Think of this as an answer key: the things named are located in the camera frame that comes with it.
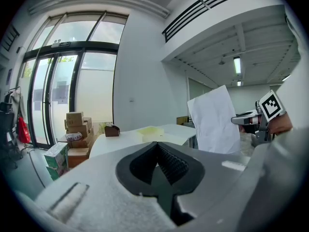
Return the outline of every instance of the stacked cardboard boxes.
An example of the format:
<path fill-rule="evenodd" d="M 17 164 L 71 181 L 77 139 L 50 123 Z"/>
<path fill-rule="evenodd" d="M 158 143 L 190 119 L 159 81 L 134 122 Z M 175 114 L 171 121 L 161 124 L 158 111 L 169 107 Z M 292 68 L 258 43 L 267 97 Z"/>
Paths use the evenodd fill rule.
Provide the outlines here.
<path fill-rule="evenodd" d="M 68 142 L 68 167 L 74 168 L 78 164 L 89 158 L 89 154 L 94 144 L 94 132 L 90 117 L 84 117 L 83 112 L 67 113 L 67 119 L 64 121 L 67 133 L 82 134 L 82 139 Z"/>
<path fill-rule="evenodd" d="M 45 154 L 46 168 L 53 180 L 58 179 L 68 169 L 66 161 L 66 152 L 69 149 L 67 143 L 58 142 L 52 146 Z"/>

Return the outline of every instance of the railing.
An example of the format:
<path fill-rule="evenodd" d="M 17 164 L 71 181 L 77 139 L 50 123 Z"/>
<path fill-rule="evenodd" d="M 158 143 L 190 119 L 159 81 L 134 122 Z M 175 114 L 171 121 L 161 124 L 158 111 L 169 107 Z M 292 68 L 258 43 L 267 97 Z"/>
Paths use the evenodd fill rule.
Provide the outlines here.
<path fill-rule="evenodd" d="M 198 0 L 177 16 L 162 32 L 165 42 L 169 41 L 178 31 L 192 20 L 227 0 Z"/>
<path fill-rule="evenodd" d="M 19 36 L 19 33 L 14 28 L 13 25 L 10 25 L 7 29 L 6 34 L 3 36 L 1 45 L 7 51 L 10 50 L 11 46 L 13 45 L 14 40 Z"/>

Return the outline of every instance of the white paper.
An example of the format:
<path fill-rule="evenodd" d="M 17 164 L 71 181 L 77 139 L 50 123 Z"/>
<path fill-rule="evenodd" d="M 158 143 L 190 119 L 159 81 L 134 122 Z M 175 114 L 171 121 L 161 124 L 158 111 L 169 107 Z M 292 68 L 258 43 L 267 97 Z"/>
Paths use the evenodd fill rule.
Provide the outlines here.
<path fill-rule="evenodd" d="M 225 85 L 188 101 L 188 107 L 199 150 L 221 154 L 240 151 L 238 125 L 231 122 L 236 114 Z"/>

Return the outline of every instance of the cardboard box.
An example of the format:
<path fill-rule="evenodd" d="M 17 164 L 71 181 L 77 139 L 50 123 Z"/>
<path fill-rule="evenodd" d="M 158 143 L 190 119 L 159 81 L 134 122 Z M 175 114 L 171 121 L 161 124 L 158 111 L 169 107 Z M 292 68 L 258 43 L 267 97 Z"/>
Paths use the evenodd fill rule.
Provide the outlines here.
<path fill-rule="evenodd" d="M 58 142 L 52 146 L 45 154 L 47 165 L 52 168 L 59 168 L 66 161 L 66 150 L 69 149 L 69 144 Z"/>
<path fill-rule="evenodd" d="M 49 174 L 50 174 L 50 176 L 51 176 L 51 178 L 53 179 L 53 180 L 57 180 L 60 176 L 62 176 L 66 171 L 67 171 L 67 169 L 68 169 L 68 167 L 67 167 L 67 163 L 66 162 L 64 162 L 63 164 L 62 164 L 62 166 L 61 167 L 58 167 L 58 168 L 51 168 L 51 167 L 49 167 L 49 166 L 46 166 L 46 168 L 47 168 L 47 170 L 48 170 L 48 172 L 49 172 Z"/>
<path fill-rule="evenodd" d="M 92 128 L 92 121 L 90 117 L 84 117 L 84 122 L 88 124 L 88 130 L 90 132 L 90 129 Z"/>
<path fill-rule="evenodd" d="M 80 132 L 84 138 L 86 138 L 89 134 L 87 123 L 83 123 L 81 126 L 69 126 L 69 133 Z"/>
<path fill-rule="evenodd" d="M 66 130 L 68 129 L 68 124 L 67 124 L 67 120 L 66 119 L 64 120 L 64 129 L 66 129 Z"/>
<path fill-rule="evenodd" d="M 70 141 L 71 147 L 70 148 L 89 148 L 89 145 L 91 141 L 94 138 L 94 133 L 93 133 L 93 127 L 90 128 L 90 133 L 88 134 L 87 137 L 77 140 L 77 141 Z"/>
<path fill-rule="evenodd" d="M 68 150 L 68 167 L 74 168 L 89 158 L 89 148 L 72 148 Z"/>
<path fill-rule="evenodd" d="M 90 141 L 90 144 L 89 144 L 89 146 L 88 146 L 90 152 L 91 152 L 92 146 L 93 146 L 93 144 L 95 143 L 95 141 L 96 141 L 95 137 L 92 137 L 92 139 L 91 139 L 91 141 Z"/>
<path fill-rule="evenodd" d="M 83 112 L 70 112 L 67 113 L 67 125 L 71 126 L 81 126 L 84 122 L 84 113 Z"/>
<path fill-rule="evenodd" d="M 72 143 L 71 141 L 67 140 L 66 135 L 63 135 L 61 138 L 59 138 L 58 142 L 67 143 L 69 145 L 69 148 L 72 148 Z"/>
<path fill-rule="evenodd" d="M 176 118 L 176 124 L 177 125 L 183 125 L 184 123 L 189 122 L 189 116 L 182 116 L 182 117 L 178 117 Z"/>

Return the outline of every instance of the brown box on table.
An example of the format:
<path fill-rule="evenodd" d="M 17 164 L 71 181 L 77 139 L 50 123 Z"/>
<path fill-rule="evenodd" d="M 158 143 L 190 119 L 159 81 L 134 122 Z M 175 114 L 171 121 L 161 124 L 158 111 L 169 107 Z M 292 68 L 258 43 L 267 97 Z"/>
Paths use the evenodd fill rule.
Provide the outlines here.
<path fill-rule="evenodd" d="M 82 126 L 84 122 L 84 113 L 83 112 L 70 112 L 67 113 L 67 125 L 71 126 Z"/>
<path fill-rule="evenodd" d="M 71 141 L 67 140 L 66 135 L 64 135 L 61 138 L 59 138 L 58 142 L 67 143 L 69 145 L 69 147 L 72 148 L 72 143 L 71 143 Z"/>
<path fill-rule="evenodd" d="M 184 123 L 189 122 L 189 116 L 182 116 L 182 117 L 178 117 L 176 118 L 176 124 L 177 125 L 183 125 Z"/>
<path fill-rule="evenodd" d="M 77 140 L 77 141 L 71 141 L 72 147 L 70 148 L 89 148 L 89 145 L 94 137 L 93 134 L 93 128 L 90 129 L 90 133 L 88 134 L 87 137 Z"/>
<path fill-rule="evenodd" d="M 117 126 L 104 127 L 106 137 L 118 137 L 120 135 L 120 129 Z"/>
<path fill-rule="evenodd" d="M 88 130 L 90 132 L 90 129 L 92 128 L 92 121 L 90 117 L 84 117 L 84 122 L 88 124 Z"/>
<path fill-rule="evenodd" d="M 68 167 L 74 168 L 89 158 L 89 148 L 72 148 L 68 150 Z"/>
<path fill-rule="evenodd" d="M 88 136 L 88 125 L 87 123 L 83 123 L 81 126 L 69 126 L 69 133 L 77 133 L 80 132 L 84 138 Z"/>

